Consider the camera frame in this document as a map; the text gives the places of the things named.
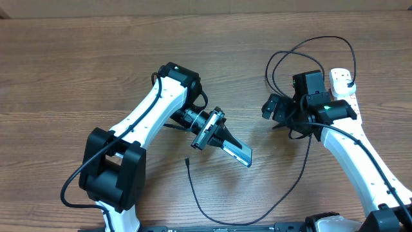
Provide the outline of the black Samsung smartphone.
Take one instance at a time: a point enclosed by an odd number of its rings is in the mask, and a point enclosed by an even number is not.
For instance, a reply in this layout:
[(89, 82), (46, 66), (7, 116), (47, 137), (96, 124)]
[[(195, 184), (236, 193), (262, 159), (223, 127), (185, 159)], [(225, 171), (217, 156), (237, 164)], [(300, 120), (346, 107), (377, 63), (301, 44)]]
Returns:
[(221, 148), (223, 151), (227, 152), (237, 161), (242, 163), (242, 165), (249, 168), (252, 165), (252, 149), (239, 139), (235, 138), (235, 140), (240, 144), (240, 146), (225, 140)]

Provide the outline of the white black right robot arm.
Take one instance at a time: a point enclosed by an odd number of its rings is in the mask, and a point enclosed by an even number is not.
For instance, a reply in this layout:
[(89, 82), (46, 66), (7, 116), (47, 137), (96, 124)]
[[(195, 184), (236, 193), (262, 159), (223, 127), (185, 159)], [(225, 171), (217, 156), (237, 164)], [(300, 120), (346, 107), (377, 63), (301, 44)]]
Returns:
[(319, 70), (292, 77), (292, 98), (273, 93), (262, 116), (302, 136), (314, 135), (344, 170), (358, 194), (364, 222), (335, 212), (320, 213), (304, 222), (276, 224), (287, 231), (411, 231), (411, 190), (392, 174), (362, 129), (356, 85), (344, 68), (329, 72), (331, 90)]

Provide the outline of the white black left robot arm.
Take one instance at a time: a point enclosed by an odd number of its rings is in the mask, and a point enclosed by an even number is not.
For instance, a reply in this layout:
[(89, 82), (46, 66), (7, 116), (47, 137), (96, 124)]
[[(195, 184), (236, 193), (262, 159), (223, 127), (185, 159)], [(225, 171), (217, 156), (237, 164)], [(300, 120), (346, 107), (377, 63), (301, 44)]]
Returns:
[(125, 119), (108, 131), (95, 128), (87, 139), (79, 186), (103, 212), (103, 231), (139, 230), (135, 203), (145, 185), (146, 152), (168, 119), (195, 134), (193, 148), (215, 146), (252, 164), (252, 150), (231, 135), (223, 111), (194, 105), (205, 95), (198, 73), (169, 62), (152, 75), (152, 84)]

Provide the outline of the white charger plug adapter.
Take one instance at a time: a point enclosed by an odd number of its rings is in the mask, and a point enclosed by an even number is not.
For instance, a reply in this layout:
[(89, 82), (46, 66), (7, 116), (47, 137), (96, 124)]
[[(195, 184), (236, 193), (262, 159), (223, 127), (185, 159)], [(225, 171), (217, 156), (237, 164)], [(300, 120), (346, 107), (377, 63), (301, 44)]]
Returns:
[(336, 99), (343, 98), (351, 94), (354, 94), (356, 90), (357, 90), (356, 84), (352, 84), (351, 81), (349, 80), (333, 79), (332, 81), (331, 91), (332, 91), (332, 95)]

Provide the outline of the white power strip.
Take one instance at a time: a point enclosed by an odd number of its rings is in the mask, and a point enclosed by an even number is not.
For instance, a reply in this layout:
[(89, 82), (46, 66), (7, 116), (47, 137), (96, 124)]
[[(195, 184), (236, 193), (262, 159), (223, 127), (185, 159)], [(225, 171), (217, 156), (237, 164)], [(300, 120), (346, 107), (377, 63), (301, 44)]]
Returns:
[(352, 82), (351, 73), (344, 68), (334, 68), (329, 72), (331, 91), (335, 100), (345, 100), (357, 114), (357, 123), (362, 124), (361, 113), (356, 97), (357, 86), (354, 84), (349, 87)]

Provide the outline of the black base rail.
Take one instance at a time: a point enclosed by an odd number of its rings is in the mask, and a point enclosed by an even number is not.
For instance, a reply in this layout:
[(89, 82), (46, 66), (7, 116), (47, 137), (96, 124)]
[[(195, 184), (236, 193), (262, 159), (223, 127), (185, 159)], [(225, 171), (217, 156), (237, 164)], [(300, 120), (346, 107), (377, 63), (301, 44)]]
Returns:
[(300, 232), (300, 231), (358, 231), (361, 222), (348, 220), (341, 215), (320, 218), (312, 225), (309, 222), (276, 222), (272, 225), (257, 226), (192, 226), (167, 227), (143, 226), (138, 231), (144, 232)]

